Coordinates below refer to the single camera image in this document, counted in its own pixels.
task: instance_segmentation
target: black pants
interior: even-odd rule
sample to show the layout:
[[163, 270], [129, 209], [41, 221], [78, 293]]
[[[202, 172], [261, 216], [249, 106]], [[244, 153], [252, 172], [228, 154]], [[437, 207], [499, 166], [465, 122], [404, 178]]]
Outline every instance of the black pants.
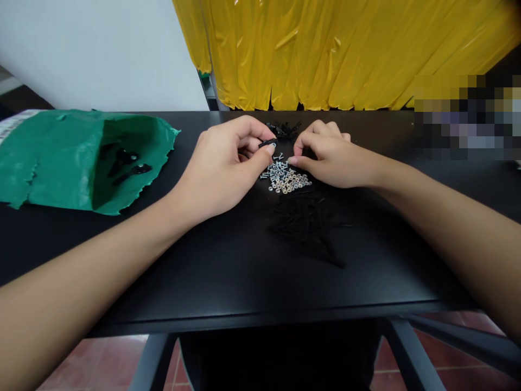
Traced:
[[195, 391], [368, 390], [380, 333], [371, 320], [181, 337]]

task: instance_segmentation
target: yellow curtain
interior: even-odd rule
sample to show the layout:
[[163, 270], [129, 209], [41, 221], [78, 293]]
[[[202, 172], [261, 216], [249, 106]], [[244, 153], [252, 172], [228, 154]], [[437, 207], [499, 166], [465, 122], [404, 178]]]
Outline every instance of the yellow curtain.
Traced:
[[521, 43], [511, 0], [173, 0], [231, 108], [399, 110], [415, 75], [484, 74]]

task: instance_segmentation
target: left hand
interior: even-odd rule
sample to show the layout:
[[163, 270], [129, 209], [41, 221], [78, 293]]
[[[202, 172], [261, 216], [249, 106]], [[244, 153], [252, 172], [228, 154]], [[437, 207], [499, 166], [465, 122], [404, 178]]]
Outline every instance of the left hand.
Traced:
[[185, 172], [167, 197], [182, 205], [194, 224], [230, 210], [272, 163], [275, 148], [259, 149], [272, 138], [268, 127], [250, 116], [209, 128], [199, 136]]

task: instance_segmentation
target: floor tile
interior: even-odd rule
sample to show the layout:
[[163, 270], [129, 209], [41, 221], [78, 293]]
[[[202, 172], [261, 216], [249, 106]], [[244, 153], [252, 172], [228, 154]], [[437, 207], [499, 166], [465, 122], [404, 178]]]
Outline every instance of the floor tile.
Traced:
[[419, 330], [415, 330], [415, 332], [435, 368], [470, 367], [483, 364], [476, 358], [430, 335]]
[[128, 387], [134, 376], [147, 335], [107, 338], [90, 386]]
[[457, 326], [465, 326], [465, 323], [461, 319], [461, 314], [458, 311], [429, 312], [417, 315], [432, 320], [442, 321], [444, 323], [455, 324]]
[[192, 387], [189, 384], [175, 384], [172, 391], [192, 391]]
[[85, 389], [85, 391], [127, 391], [129, 387], [119, 387], [119, 386], [89, 386]]
[[494, 334], [505, 335], [505, 333], [496, 326], [487, 314], [476, 311], [461, 311], [460, 315], [467, 327]]
[[179, 364], [177, 365], [177, 373], [175, 375], [174, 384], [178, 383], [188, 383], [188, 375], [186, 374], [185, 363], [183, 361], [183, 356], [179, 356]]
[[406, 391], [400, 372], [374, 374], [369, 387], [371, 391]]
[[105, 338], [82, 340], [38, 390], [87, 387], [105, 342]]
[[177, 369], [177, 360], [179, 359], [180, 343], [179, 339], [175, 342], [174, 351], [172, 352], [172, 358], [170, 359], [170, 365], [168, 366], [167, 380], [166, 383], [173, 383], [175, 377], [175, 370]]
[[502, 391], [521, 390], [521, 381], [516, 380], [508, 375], [505, 375], [503, 372], [498, 371], [497, 369], [491, 368], [491, 371], [494, 372], [494, 375], [498, 379]]
[[438, 375], [447, 391], [503, 390], [489, 367], [439, 370]]
[[378, 353], [378, 357], [374, 362], [374, 370], [397, 370], [398, 364], [396, 363], [395, 357], [392, 354], [391, 347], [389, 346], [389, 342], [384, 337], [382, 338], [382, 344], [380, 345], [380, 352]]

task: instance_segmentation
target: tabletop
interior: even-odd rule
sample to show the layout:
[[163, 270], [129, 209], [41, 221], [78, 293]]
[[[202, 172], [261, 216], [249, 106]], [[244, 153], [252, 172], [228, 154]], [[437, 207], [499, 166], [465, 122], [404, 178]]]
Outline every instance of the tabletop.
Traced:
[[[0, 205], [0, 285], [103, 232], [164, 196], [179, 180], [199, 134], [243, 112], [150, 112], [182, 130], [157, 179], [121, 216]], [[520, 172], [500, 161], [429, 161], [413, 148], [411, 111], [249, 113], [263, 122], [336, 121], [360, 146], [411, 164], [521, 222]], [[291, 156], [292, 145], [276, 153]], [[186, 332], [477, 308], [443, 261], [398, 213], [366, 189], [321, 184], [353, 226], [332, 241], [345, 269], [310, 258], [266, 232], [259, 213], [279, 194], [257, 181], [231, 211], [184, 235], [107, 311], [90, 336]]]

